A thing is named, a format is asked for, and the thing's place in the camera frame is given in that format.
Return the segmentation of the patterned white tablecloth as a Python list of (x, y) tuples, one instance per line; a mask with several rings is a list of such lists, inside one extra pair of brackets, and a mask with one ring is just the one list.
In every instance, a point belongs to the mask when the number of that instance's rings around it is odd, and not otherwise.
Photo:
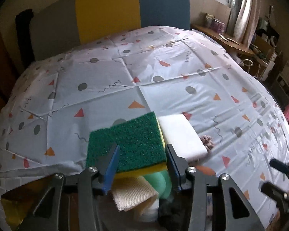
[[(0, 200), (20, 185), (82, 171), (90, 132), (137, 118), (183, 114), (213, 138), (204, 162), (228, 173), (264, 226), (277, 213), (260, 192), (289, 180), (289, 125), (269, 91), (198, 32), (151, 26), (114, 34), (34, 62), (0, 112)], [(0, 228), (9, 230), (0, 201)]]

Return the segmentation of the beige cloth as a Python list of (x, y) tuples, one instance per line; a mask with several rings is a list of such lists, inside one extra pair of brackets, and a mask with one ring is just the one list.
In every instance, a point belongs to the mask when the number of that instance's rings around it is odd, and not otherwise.
[(137, 216), (143, 215), (159, 196), (142, 176), (114, 180), (111, 193), (118, 211), (134, 210)]

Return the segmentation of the black rolled mat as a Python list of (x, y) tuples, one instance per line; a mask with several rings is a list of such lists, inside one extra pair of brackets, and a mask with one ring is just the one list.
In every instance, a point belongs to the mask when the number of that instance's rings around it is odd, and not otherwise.
[(30, 23), (34, 17), (32, 9), (26, 9), (15, 17), (18, 50), (22, 64), (30, 65), (35, 61), (31, 43)]

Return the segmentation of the wooden side shelf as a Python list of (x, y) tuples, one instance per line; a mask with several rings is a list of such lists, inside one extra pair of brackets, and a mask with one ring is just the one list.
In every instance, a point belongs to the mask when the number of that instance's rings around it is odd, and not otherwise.
[(191, 28), (204, 33), (205, 35), (209, 36), (211, 39), (218, 42), (221, 46), (224, 47), (224, 49), (229, 54), (230, 53), (235, 54), (235, 55), (241, 54), (241, 55), (246, 55), (250, 57), (255, 56), (255, 53), (252, 50), (250, 50), (245, 45), (235, 43), (234, 40), (226, 34), (219, 34), (210, 28), (205, 28), (203, 26), (199, 26), (196, 24), (191, 24)]

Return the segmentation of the black mesh scrubber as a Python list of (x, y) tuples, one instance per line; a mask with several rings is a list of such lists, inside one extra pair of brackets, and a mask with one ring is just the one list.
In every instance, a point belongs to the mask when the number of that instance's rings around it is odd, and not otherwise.
[(166, 230), (181, 230), (188, 207), (181, 199), (161, 200), (158, 224)]

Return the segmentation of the green and yellow scrub sponge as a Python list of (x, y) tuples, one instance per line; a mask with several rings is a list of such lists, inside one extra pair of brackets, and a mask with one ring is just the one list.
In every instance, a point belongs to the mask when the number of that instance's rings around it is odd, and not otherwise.
[(116, 179), (166, 170), (165, 143), (155, 112), (91, 132), (86, 167), (97, 166), (113, 144), (120, 146)]

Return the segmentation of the green silicone cap bottle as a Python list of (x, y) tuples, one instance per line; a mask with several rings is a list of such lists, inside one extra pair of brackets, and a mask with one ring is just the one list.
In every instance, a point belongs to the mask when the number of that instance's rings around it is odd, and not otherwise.
[(144, 178), (158, 192), (159, 199), (166, 199), (170, 196), (172, 182), (167, 170), (144, 175)]

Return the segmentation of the gold metal tray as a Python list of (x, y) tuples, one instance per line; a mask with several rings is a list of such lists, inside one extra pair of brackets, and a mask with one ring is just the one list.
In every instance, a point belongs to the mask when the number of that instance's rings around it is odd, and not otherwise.
[(35, 195), (25, 191), (9, 191), (1, 196), (6, 222), (12, 230), (15, 230), (27, 216), (34, 200)]

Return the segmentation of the white foam sponge block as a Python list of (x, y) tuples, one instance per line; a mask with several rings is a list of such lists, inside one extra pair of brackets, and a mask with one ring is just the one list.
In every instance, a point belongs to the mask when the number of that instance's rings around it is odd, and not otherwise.
[(177, 156), (191, 163), (204, 158), (208, 151), (183, 114), (158, 117), (165, 144), (171, 144)]

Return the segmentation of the small brown plush toy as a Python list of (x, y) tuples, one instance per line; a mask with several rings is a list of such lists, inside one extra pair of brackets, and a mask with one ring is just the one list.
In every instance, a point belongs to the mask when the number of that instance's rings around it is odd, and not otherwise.
[(210, 136), (201, 136), (200, 139), (208, 152), (210, 152), (214, 148), (214, 144)]

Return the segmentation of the floral window curtain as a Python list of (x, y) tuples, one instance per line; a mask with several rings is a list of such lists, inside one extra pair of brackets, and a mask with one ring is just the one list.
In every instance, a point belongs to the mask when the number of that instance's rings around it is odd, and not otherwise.
[(260, 17), (261, 0), (242, 0), (235, 19), (233, 36), (238, 42), (249, 47)]

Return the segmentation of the grey yellow blue sofa backrest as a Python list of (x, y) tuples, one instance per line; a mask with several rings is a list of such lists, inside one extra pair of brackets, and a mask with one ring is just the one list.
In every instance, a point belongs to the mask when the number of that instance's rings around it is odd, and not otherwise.
[(29, 32), (33, 57), (43, 60), (148, 26), (189, 30), (190, 0), (58, 0), (33, 16)]

